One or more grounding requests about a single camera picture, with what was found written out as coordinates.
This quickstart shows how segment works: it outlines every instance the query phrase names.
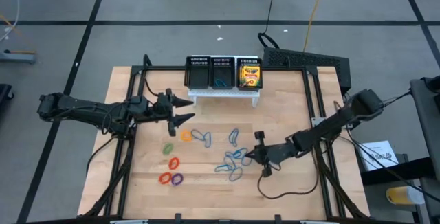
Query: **purple rubber band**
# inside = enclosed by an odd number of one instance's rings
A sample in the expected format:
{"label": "purple rubber band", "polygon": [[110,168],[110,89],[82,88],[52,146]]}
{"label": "purple rubber band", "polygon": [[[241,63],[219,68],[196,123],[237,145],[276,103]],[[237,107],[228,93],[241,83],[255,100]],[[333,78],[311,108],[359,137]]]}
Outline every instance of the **purple rubber band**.
{"label": "purple rubber band", "polygon": [[172,177],[171,177],[171,183],[174,185],[174,186],[178,186],[179,184],[181,184],[182,182],[184,181],[184,176],[181,174],[181,173],[176,173],[176,174],[174,174]]}

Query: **green rubber band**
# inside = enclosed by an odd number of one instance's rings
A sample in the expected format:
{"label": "green rubber band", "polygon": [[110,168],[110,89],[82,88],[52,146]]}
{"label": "green rubber band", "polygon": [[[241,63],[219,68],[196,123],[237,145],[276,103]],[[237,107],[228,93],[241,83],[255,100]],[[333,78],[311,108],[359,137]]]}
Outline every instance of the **green rubber band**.
{"label": "green rubber band", "polygon": [[173,151],[174,145],[172,143],[165,144],[164,149],[162,150],[162,153],[164,155],[170,155],[171,151]]}

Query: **orange rubber band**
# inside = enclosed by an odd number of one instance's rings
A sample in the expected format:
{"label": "orange rubber band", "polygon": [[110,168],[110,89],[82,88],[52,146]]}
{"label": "orange rubber band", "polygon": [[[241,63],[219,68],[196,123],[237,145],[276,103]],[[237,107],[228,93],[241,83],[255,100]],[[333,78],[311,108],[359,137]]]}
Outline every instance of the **orange rubber band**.
{"label": "orange rubber band", "polygon": [[170,181],[171,181],[171,172],[164,172],[162,173],[162,175],[159,176],[159,182],[161,184],[170,183]]}
{"label": "orange rubber band", "polygon": [[179,158],[174,157],[174,158],[170,159],[170,162],[168,163],[168,167],[170,168],[170,170],[174,170],[179,166],[179,164],[180,164]]}
{"label": "orange rubber band", "polygon": [[193,140],[193,135],[188,130],[183,130],[181,133],[181,139],[184,142],[191,142]]}

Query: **red rubber band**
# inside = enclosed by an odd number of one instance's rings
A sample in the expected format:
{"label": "red rubber band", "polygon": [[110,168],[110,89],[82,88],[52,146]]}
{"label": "red rubber band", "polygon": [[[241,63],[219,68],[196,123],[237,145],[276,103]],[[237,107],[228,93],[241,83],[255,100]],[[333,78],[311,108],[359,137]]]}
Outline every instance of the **red rubber band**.
{"label": "red rubber band", "polygon": [[170,159],[170,162],[168,163],[168,167],[170,168],[170,170],[174,170],[179,166],[179,164],[180,164],[179,158],[174,157]]}
{"label": "red rubber band", "polygon": [[162,173],[162,175],[159,176],[159,182],[161,184],[170,183],[170,181],[171,181],[171,172],[164,172]]}

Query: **concrete floor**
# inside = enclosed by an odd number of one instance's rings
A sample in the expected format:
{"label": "concrete floor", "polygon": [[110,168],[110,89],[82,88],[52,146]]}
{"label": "concrete floor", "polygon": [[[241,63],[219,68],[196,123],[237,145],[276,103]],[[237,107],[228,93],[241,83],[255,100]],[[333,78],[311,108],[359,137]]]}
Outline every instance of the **concrete floor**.
{"label": "concrete floor", "polygon": [[[87,21],[95,0],[21,0],[23,21]],[[308,20],[315,0],[274,0],[272,20]],[[440,21],[437,0],[416,0],[427,21]],[[264,20],[270,0],[102,0],[97,21]],[[0,0],[12,20],[15,0]],[[408,0],[322,0],[315,20],[416,21]],[[0,223],[17,221],[50,124],[36,114],[41,94],[63,91],[85,31],[81,25],[22,25],[32,42],[15,34],[0,49],[36,49],[35,65],[0,64],[0,82],[16,98],[0,122]],[[114,66],[137,65],[147,53],[155,65],[183,65],[191,54],[263,55],[256,35],[262,25],[95,25],[91,30],[72,95],[103,101]],[[440,27],[429,27],[440,41]],[[271,25],[268,34],[285,49],[301,50],[307,26]],[[409,80],[439,74],[439,66],[419,25],[313,26],[308,52],[350,58],[353,88],[374,89],[383,99],[404,93]],[[427,155],[411,97],[391,105],[357,128],[363,142],[390,140],[410,159]],[[28,221],[71,218],[77,213],[85,166],[96,136],[94,127],[63,122],[56,136]],[[373,216],[395,219],[370,203]]]}

